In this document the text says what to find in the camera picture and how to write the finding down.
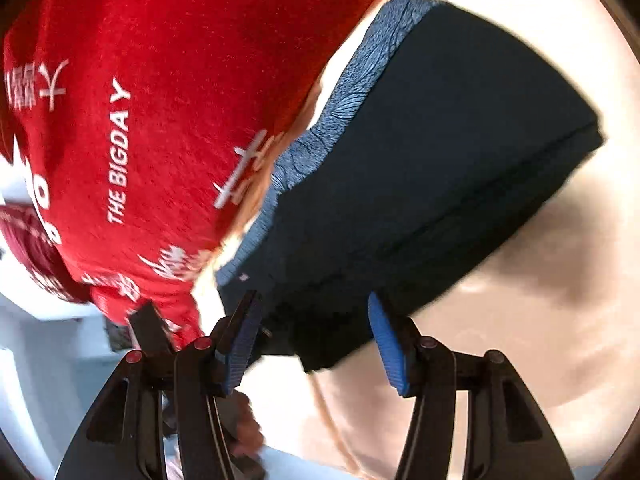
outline person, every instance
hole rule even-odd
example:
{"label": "person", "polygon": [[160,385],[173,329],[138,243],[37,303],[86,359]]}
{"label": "person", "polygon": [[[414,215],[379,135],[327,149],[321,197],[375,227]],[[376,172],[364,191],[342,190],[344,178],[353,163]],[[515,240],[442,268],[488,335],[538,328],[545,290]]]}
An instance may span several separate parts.
{"label": "person", "polygon": [[30,0],[4,38],[3,155],[74,280],[177,349],[191,288],[373,0]]}
{"label": "person", "polygon": [[70,303],[86,303],[89,286],[73,280],[32,205],[0,205],[0,234],[37,286]]}

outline hand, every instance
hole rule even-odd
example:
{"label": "hand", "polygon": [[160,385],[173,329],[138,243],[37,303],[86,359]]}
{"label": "hand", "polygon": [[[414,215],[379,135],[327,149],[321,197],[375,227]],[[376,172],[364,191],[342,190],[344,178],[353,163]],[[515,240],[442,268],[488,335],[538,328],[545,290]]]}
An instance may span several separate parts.
{"label": "hand", "polygon": [[255,421],[251,401],[241,392],[233,392],[231,397],[238,404],[238,426],[236,428],[238,442],[230,451],[236,456],[255,456],[264,445],[264,437],[260,433],[260,424]]}

